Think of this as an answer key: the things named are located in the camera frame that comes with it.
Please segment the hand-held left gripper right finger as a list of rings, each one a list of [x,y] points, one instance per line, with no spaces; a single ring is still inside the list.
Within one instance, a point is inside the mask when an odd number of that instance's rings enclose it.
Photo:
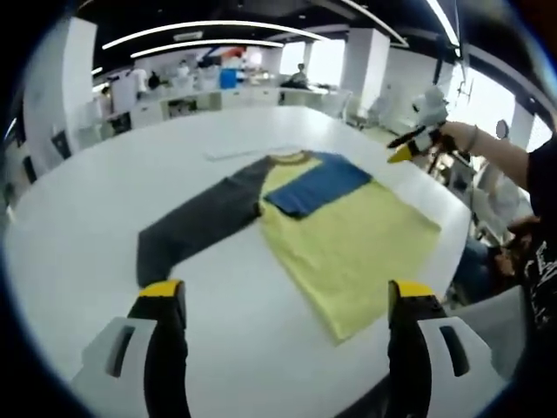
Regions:
[[[506,386],[489,346],[429,286],[390,281],[388,326],[388,417],[476,417]]]

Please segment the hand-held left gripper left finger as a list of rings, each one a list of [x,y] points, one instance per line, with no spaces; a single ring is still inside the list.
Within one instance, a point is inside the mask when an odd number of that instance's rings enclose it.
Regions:
[[[185,284],[144,288],[82,353],[71,389],[96,417],[188,417]]]

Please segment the person's right hand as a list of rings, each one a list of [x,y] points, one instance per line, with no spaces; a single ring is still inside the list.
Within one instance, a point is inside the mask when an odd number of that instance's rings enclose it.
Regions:
[[[476,127],[463,122],[447,121],[440,127],[440,134],[445,142],[458,151],[470,152],[473,147]]]

